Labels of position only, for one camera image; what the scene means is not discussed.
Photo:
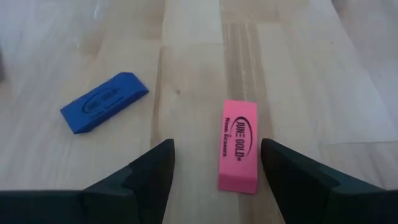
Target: wooden surface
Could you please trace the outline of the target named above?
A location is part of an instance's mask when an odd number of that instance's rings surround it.
[[[228,98],[258,103],[259,140],[398,189],[396,12],[396,0],[0,1],[0,189],[83,189],[174,138],[164,223],[283,223],[261,167],[257,195],[216,188]],[[124,71],[150,93],[74,136],[59,109]]]

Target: blue eraser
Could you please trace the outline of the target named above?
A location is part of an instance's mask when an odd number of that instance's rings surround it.
[[[87,133],[148,92],[133,73],[119,73],[66,105],[61,114],[73,133]]]

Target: wood plank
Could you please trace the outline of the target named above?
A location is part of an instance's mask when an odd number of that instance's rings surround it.
[[[164,223],[239,223],[238,195],[217,189],[227,97],[222,44],[164,47],[152,137],[174,138],[174,181]]]
[[[85,135],[74,136],[59,112],[118,72],[155,89],[164,3],[105,3],[9,2],[0,189],[82,189],[150,149],[154,91]]]
[[[229,97],[257,103],[260,146],[262,138],[273,136],[273,124],[261,65],[257,27],[250,22],[223,21],[223,35]],[[239,212],[241,223],[283,222],[261,163],[259,163],[258,192],[255,196],[239,195]]]
[[[274,140],[319,159],[317,140],[282,25],[270,22],[258,25],[258,29]]]
[[[330,1],[278,1],[308,113],[325,143],[398,137]]]
[[[398,142],[329,144],[323,162],[384,189],[398,189]]]
[[[398,127],[398,1],[334,0],[333,5]]]
[[[223,43],[219,0],[166,0],[163,44]]]
[[[221,20],[226,22],[278,21],[275,0],[220,0]]]

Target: light wood grain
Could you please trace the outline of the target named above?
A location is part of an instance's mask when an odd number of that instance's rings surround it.
[[[333,3],[0,1],[0,189],[83,189],[174,138],[164,223],[283,223],[261,163],[256,195],[217,190],[227,98],[259,140],[398,188],[397,1]],[[74,136],[59,109],[124,71],[150,93]]]
[[[1,32],[2,189],[82,189],[150,149],[153,92],[81,136],[59,109],[121,71],[153,90],[164,5],[79,2],[9,2],[14,20]]]
[[[219,192],[223,45],[162,49],[158,141],[174,138],[175,178],[164,223],[239,223],[238,195]]]

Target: wood grain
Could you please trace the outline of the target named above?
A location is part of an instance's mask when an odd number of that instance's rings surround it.
[[[164,223],[239,223],[238,195],[216,187],[227,96],[223,61],[222,44],[162,49],[157,132],[177,147]]]
[[[0,1],[0,189],[83,189],[174,138],[164,223],[284,223],[261,163],[256,195],[217,190],[227,98],[258,104],[259,140],[396,189],[397,6]],[[59,109],[124,71],[150,93],[74,136]]]
[[[1,32],[7,79],[1,97],[0,188],[82,189],[150,149],[154,93],[81,136],[72,134],[59,109],[122,71],[135,72],[154,89],[164,5],[20,3],[8,2],[14,20]]]

